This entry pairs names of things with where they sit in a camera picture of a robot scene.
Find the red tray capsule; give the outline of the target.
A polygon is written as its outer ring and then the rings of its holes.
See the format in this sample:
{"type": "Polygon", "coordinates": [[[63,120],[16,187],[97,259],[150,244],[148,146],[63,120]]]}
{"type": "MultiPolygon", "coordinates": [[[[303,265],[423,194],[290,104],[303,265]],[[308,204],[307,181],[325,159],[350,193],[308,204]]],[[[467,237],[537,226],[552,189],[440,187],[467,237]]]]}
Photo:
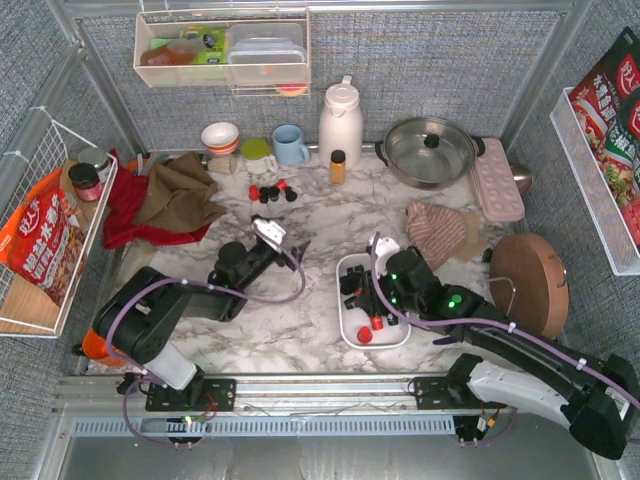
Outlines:
{"type": "Polygon", "coordinates": [[[375,316],[370,318],[371,327],[374,331],[379,331],[384,328],[383,318],[380,316],[375,316]]]}
{"type": "Polygon", "coordinates": [[[357,341],[362,345],[369,344],[373,339],[373,333],[368,327],[361,327],[356,335],[357,341]]]}

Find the white storage tray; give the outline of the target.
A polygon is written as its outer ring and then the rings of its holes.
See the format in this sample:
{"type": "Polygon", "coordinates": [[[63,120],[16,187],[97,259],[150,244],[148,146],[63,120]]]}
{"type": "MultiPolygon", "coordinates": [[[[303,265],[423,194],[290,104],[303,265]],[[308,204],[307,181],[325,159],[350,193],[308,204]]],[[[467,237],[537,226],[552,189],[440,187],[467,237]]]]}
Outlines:
{"type": "Polygon", "coordinates": [[[386,317],[371,319],[360,308],[348,309],[345,301],[348,295],[340,291],[339,281],[352,267],[369,268],[369,256],[366,253],[350,254],[342,257],[335,269],[339,329],[342,339],[352,348],[360,350],[392,349],[404,345],[411,333],[412,327],[401,320],[391,325],[386,317]]]}

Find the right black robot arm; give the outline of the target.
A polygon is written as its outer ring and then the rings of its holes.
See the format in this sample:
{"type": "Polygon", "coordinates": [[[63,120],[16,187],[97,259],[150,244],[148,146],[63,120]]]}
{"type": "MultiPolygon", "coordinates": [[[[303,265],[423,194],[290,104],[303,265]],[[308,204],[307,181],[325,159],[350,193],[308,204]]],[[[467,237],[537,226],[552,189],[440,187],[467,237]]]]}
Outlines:
{"type": "Polygon", "coordinates": [[[442,283],[414,247],[398,249],[339,279],[349,309],[393,317],[456,342],[486,350],[515,365],[503,369],[463,354],[449,369],[449,394],[513,406],[568,430],[583,447],[618,460],[639,420],[639,381],[632,364],[615,354],[602,360],[559,345],[510,321],[482,296],[442,283]]]}

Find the striped pink cloth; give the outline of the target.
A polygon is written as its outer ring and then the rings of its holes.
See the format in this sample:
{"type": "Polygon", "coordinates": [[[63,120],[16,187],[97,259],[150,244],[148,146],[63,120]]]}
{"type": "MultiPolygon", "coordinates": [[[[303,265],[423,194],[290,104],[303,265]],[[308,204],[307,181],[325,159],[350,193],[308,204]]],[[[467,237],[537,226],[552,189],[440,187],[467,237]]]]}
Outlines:
{"type": "Polygon", "coordinates": [[[476,214],[414,201],[407,205],[406,215],[409,243],[433,271],[452,257],[469,262],[487,246],[476,214]]]}

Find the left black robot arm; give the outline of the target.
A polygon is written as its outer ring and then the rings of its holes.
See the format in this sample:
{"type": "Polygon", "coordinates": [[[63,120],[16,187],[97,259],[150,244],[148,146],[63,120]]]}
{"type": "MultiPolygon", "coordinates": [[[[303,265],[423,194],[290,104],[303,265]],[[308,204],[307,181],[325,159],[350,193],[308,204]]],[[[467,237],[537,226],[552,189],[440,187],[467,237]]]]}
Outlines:
{"type": "Polygon", "coordinates": [[[93,331],[160,385],[197,391],[198,367],[170,342],[178,321],[188,316],[231,321],[247,303],[231,290],[244,293],[272,264],[295,270],[309,245],[306,241],[293,247],[287,257],[262,239],[251,249],[228,242],[221,247],[207,283],[174,279],[142,267],[101,308],[93,331]]]}

